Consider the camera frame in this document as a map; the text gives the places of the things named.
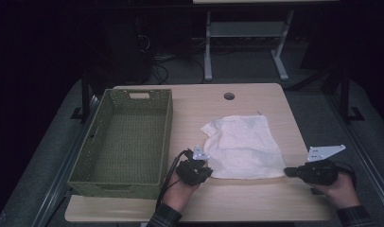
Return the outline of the black metal stand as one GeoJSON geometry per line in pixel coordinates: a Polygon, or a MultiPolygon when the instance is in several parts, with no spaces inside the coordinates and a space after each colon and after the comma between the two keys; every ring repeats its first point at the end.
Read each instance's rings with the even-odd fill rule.
{"type": "Polygon", "coordinates": [[[364,117],[357,107],[349,106],[350,77],[346,68],[340,73],[340,116],[346,124],[351,121],[363,121],[364,117]]]}
{"type": "Polygon", "coordinates": [[[80,80],[81,85],[81,106],[77,107],[71,115],[71,119],[80,120],[85,123],[90,115],[90,82],[89,76],[85,73],[80,80]]]}

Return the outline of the aluminium floor rail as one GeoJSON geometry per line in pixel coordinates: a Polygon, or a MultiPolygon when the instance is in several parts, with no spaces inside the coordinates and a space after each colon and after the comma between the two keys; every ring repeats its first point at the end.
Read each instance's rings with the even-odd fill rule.
{"type": "Polygon", "coordinates": [[[369,181],[371,182],[376,194],[381,199],[381,202],[384,206],[384,179],[376,169],[375,163],[368,154],[368,150],[359,140],[359,137],[356,134],[351,122],[341,116],[339,104],[336,99],[332,96],[326,96],[325,99],[330,106],[334,116],[336,116],[349,140],[353,144],[353,148],[359,158],[361,166],[366,172],[369,181]]]}
{"type": "Polygon", "coordinates": [[[40,179],[44,190],[31,227],[45,227],[65,200],[67,180],[97,104],[95,95],[86,100],[81,95],[68,95],[53,119],[38,147],[38,155],[33,158],[36,169],[44,177],[40,179]]]}

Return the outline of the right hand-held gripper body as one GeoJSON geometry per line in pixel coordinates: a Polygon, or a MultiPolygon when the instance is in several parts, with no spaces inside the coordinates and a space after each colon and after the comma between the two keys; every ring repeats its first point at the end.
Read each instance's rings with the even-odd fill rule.
{"type": "Polygon", "coordinates": [[[345,145],[310,147],[306,163],[297,167],[297,177],[305,183],[333,184],[338,178],[339,171],[329,158],[345,149],[345,145]]]}

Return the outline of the green woven basket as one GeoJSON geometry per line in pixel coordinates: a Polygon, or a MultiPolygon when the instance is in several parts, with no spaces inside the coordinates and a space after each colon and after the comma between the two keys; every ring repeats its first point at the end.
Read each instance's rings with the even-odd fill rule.
{"type": "Polygon", "coordinates": [[[81,196],[156,199],[167,173],[173,118],[169,89],[108,89],[68,184],[81,196]]]}

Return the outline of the person's left hand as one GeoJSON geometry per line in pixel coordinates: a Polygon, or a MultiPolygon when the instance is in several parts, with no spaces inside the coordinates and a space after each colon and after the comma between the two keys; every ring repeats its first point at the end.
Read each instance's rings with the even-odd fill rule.
{"type": "Polygon", "coordinates": [[[181,213],[200,186],[185,184],[176,173],[171,176],[169,184],[170,187],[165,192],[162,203],[181,213]]]}

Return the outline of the white metal desk frame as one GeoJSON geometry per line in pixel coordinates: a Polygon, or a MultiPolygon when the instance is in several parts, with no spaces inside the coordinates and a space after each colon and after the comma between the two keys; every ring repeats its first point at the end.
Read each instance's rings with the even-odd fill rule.
{"type": "Polygon", "coordinates": [[[213,38],[277,38],[278,45],[271,50],[271,57],[276,67],[280,80],[287,81],[289,76],[281,55],[288,37],[291,22],[299,6],[310,4],[336,3],[339,0],[192,0],[194,6],[212,7],[206,12],[205,50],[204,50],[204,79],[213,79],[211,40],[213,38]],[[259,7],[280,6],[287,7],[286,16],[279,21],[254,21],[254,22],[217,22],[212,20],[215,8],[230,7],[231,9],[257,9],[259,7]]]}

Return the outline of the person's right hand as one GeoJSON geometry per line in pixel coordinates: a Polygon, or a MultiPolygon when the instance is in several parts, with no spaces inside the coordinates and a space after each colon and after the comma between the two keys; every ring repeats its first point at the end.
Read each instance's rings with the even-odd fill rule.
{"type": "Polygon", "coordinates": [[[339,173],[337,180],[331,185],[312,184],[311,186],[324,193],[338,209],[360,206],[353,180],[346,173],[339,173]]]}

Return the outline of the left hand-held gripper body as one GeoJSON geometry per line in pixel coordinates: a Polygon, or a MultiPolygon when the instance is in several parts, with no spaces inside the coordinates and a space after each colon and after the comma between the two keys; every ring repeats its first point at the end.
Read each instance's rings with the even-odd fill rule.
{"type": "Polygon", "coordinates": [[[182,155],[184,155],[186,159],[180,161],[176,167],[177,175],[188,185],[201,184],[201,176],[208,175],[203,172],[203,169],[208,167],[206,162],[210,159],[210,156],[206,154],[199,145],[196,145],[193,149],[188,148],[184,150],[182,155]]]}

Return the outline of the white towel with brown print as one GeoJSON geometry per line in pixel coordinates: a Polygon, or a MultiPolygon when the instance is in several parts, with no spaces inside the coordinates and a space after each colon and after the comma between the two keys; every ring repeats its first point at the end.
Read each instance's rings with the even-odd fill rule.
{"type": "Polygon", "coordinates": [[[203,151],[217,179],[279,178],[286,167],[265,115],[231,115],[201,128],[207,135],[203,151]]]}

